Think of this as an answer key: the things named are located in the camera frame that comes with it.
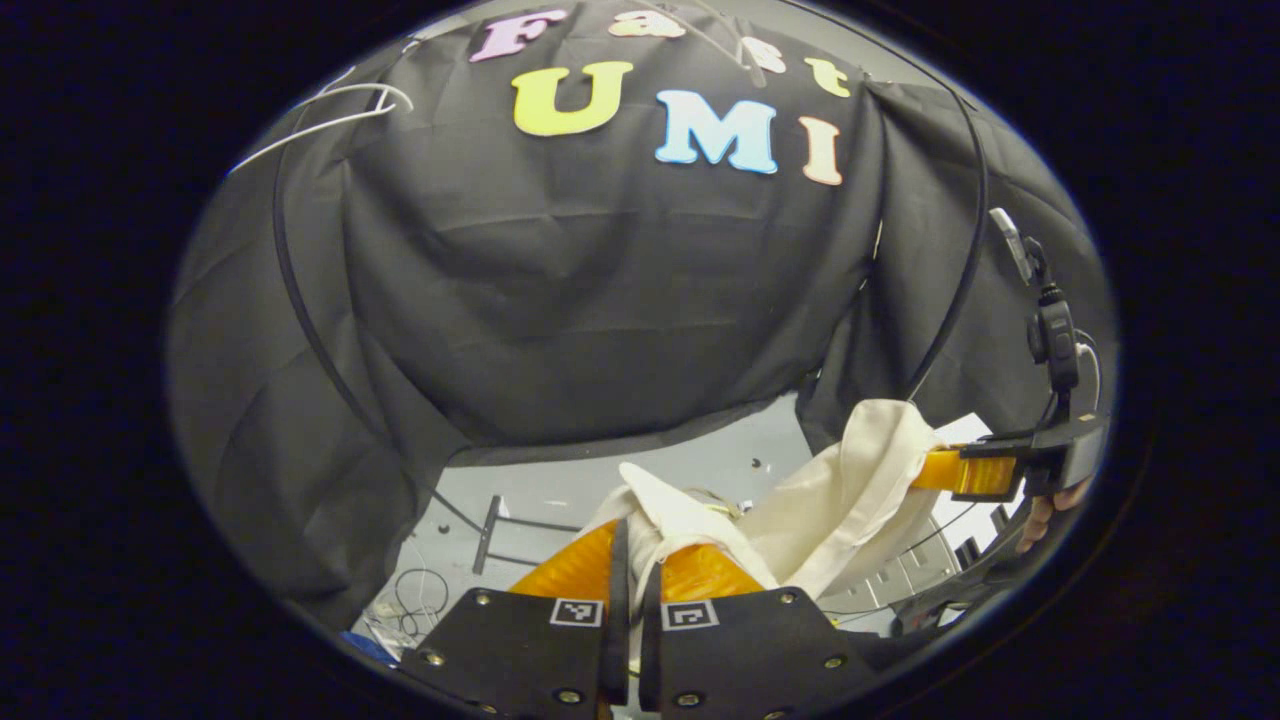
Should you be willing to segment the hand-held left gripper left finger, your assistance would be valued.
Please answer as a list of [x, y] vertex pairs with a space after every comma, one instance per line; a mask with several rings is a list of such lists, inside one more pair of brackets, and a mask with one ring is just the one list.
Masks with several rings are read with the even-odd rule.
[[607, 521], [511, 589], [466, 592], [401, 674], [497, 719], [612, 719], [628, 700], [627, 533]]

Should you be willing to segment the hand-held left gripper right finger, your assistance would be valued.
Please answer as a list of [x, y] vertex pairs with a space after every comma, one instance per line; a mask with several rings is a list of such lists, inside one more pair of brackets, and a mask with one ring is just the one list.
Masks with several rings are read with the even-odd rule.
[[644, 579], [640, 707], [662, 719], [804, 719], [878, 676], [804, 591], [767, 589], [716, 544]]

